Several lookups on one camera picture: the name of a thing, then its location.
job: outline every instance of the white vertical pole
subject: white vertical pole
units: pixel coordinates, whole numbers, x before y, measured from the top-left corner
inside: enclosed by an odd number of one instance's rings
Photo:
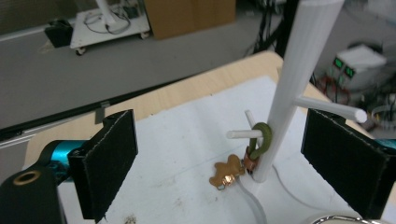
[[[343,4],[344,0],[300,2],[268,118],[273,140],[253,173],[257,182],[268,176],[297,108],[294,101],[303,94]]]

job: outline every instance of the floor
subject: floor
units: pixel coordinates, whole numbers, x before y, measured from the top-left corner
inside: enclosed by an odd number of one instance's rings
[[[318,66],[356,38],[396,36],[385,22],[351,18],[340,14]],[[165,40],[128,36],[91,46],[81,57],[52,48],[42,32],[1,41],[0,130],[243,59],[260,21],[260,12],[239,0],[233,23]],[[0,182],[21,169],[26,145],[17,148],[0,148]]]

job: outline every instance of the white cart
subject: white cart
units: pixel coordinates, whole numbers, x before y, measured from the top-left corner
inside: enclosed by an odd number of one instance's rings
[[[79,12],[70,48],[78,56],[86,47],[128,35],[149,36],[149,21],[142,1],[126,0],[114,6],[108,6],[106,0],[96,0],[99,8]],[[137,17],[129,18],[124,7],[135,8]]]

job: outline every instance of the cardboard box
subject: cardboard box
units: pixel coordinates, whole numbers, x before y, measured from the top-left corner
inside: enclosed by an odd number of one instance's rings
[[[155,38],[164,39],[235,20],[235,0],[145,0]]]

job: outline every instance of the gold charm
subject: gold charm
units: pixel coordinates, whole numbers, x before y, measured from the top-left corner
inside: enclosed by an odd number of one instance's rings
[[[234,154],[228,157],[227,163],[217,162],[215,167],[216,174],[210,177],[209,182],[218,189],[225,189],[225,187],[230,186],[238,176],[245,173],[245,168],[242,166],[241,161]]]

